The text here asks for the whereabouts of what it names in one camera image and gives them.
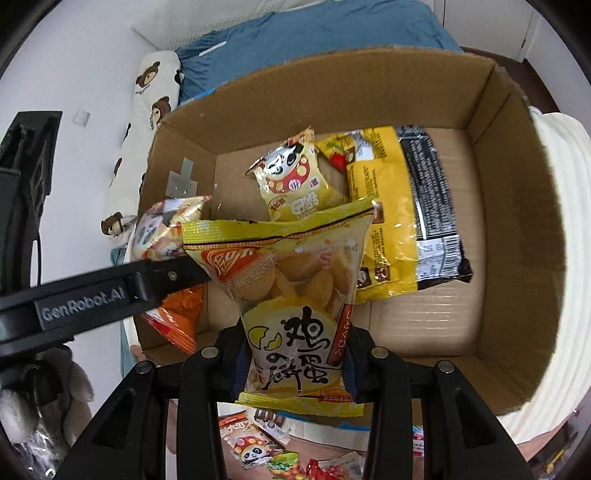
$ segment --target cardboard box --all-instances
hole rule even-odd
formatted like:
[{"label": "cardboard box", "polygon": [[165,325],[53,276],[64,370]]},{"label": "cardboard box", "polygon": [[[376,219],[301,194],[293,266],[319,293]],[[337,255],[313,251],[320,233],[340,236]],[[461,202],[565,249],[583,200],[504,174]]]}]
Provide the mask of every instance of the cardboard box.
[{"label": "cardboard box", "polygon": [[[534,393],[553,353],[564,239],[543,148],[519,88],[469,54],[376,48],[309,57],[222,86],[166,116],[154,137],[140,213],[165,197],[170,171],[194,162],[212,219],[268,220],[247,167],[312,125],[318,134],[381,125],[428,128],[456,209],[470,284],[458,281],[356,307],[355,323],[390,350],[458,365],[496,414]],[[207,287],[199,346],[238,318]],[[146,355],[183,359],[141,320]]]}]

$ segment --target panda snack bag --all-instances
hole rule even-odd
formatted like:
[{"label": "panda snack bag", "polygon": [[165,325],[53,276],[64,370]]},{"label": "panda snack bag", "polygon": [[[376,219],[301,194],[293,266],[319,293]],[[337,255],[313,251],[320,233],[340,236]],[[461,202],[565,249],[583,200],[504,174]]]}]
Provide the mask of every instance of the panda snack bag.
[{"label": "panda snack bag", "polygon": [[152,205],[139,220],[131,260],[168,260],[184,255],[181,224],[199,220],[210,196],[166,199]]},{"label": "panda snack bag", "polygon": [[219,421],[220,435],[232,449],[244,470],[267,463],[284,448],[263,432],[256,423],[239,413]]},{"label": "panda snack bag", "polygon": [[249,173],[256,177],[271,221],[299,220],[346,201],[320,172],[311,127],[257,160]]},{"label": "panda snack bag", "polygon": [[239,306],[250,393],[286,398],[340,387],[372,199],[296,222],[201,220],[184,249]]}]

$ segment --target orange snack bag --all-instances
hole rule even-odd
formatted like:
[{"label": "orange snack bag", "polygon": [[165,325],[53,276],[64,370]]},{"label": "orange snack bag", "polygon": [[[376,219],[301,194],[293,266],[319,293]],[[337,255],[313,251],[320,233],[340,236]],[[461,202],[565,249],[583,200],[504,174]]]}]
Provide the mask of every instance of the orange snack bag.
[{"label": "orange snack bag", "polygon": [[142,314],[154,329],[183,352],[196,352],[195,331],[203,307],[203,285],[168,295],[157,309]]}]

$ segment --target white bedsheet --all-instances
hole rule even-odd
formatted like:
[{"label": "white bedsheet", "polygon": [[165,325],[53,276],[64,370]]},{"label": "white bedsheet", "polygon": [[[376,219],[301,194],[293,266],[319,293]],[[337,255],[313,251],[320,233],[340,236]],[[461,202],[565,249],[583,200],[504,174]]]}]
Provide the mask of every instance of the white bedsheet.
[{"label": "white bedsheet", "polygon": [[124,246],[139,205],[139,192],[148,168],[148,153],[160,121],[178,106],[180,61],[173,51],[149,53],[135,78],[131,120],[119,157],[113,159],[113,181],[101,230]]},{"label": "white bedsheet", "polygon": [[500,417],[515,443],[553,430],[591,387],[591,140],[568,115],[531,112],[560,202],[566,275],[556,349],[542,382],[530,402]]},{"label": "white bedsheet", "polygon": [[323,0],[162,0],[142,9],[135,30],[161,50],[175,50],[213,30],[269,12],[309,7]]}]

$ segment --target blue blanket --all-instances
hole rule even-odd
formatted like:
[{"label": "blue blanket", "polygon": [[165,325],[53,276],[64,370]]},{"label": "blue blanket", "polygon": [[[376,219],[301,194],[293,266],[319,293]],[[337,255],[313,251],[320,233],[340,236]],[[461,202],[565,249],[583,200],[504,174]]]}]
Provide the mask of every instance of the blue blanket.
[{"label": "blue blanket", "polygon": [[[228,43],[199,56],[223,41]],[[418,0],[329,0],[211,32],[178,49],[185,74],[179,103],[299,57],[391,45],[462,51],[431,9]]]}]

